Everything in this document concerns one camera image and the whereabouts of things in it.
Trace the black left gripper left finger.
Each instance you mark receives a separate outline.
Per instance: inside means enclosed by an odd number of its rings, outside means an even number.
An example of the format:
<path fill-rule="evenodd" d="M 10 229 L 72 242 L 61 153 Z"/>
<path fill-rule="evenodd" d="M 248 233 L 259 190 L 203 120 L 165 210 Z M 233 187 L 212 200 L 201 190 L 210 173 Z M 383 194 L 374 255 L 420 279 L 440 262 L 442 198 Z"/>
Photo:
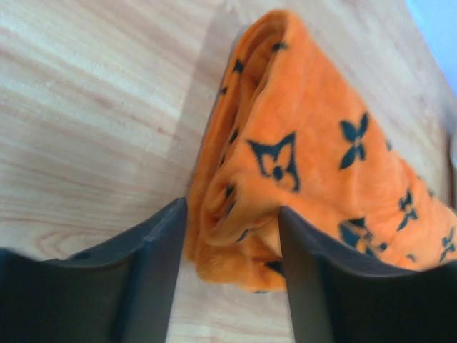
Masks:
<path fill-rule="evenodd" d="M 67 259 L 1 250 L 3 342 L 165 342 L 186 231 L 176 199 Z"/>

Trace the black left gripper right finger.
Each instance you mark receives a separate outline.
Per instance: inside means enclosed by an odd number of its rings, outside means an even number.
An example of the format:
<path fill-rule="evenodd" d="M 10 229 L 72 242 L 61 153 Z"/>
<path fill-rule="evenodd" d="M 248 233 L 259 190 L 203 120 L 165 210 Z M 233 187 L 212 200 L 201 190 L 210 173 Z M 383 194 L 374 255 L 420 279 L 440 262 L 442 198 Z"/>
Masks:
<path fill-rule="evenodd" d="M 456 263 L 414 272 L 362 254 L 288 207 L 279 212 L 296 342 L 454 342 Z"/>

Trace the orange patterned plush pillowcase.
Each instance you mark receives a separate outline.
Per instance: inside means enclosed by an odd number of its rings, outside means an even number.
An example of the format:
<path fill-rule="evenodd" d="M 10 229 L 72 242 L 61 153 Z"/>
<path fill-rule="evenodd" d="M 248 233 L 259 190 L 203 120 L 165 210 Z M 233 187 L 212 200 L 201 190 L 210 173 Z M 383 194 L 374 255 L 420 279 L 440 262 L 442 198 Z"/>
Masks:
<path fill-rule="evenodd" d="M 456 213 L 393 150 L 290 11 L 236 46 L 188 196 L 184 254 L 207 282 L 283 291 L 278 213 L 404 269 L 456 258 Z"/>

